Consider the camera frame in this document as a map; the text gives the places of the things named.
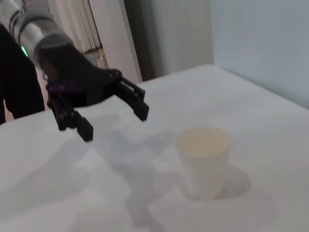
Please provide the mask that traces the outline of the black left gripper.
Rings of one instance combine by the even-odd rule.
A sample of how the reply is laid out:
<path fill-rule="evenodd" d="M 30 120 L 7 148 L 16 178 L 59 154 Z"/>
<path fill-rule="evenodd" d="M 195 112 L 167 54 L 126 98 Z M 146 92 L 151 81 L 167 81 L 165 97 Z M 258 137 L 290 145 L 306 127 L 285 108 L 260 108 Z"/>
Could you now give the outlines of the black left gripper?
<path fill-rule="evenodd" d="M 147 120 L 145 90 L 122 77 L 119 70 L 94 66 L 73 45 L 41 48 L 40 62 L 48 77 L 47 106 L 53 111 L 60 131 L 76 129 L 85 142 L 91 142 L 94 128 L 74 107 L 98 104 L 112 96 L 113 91 L 141 121 Z"/>

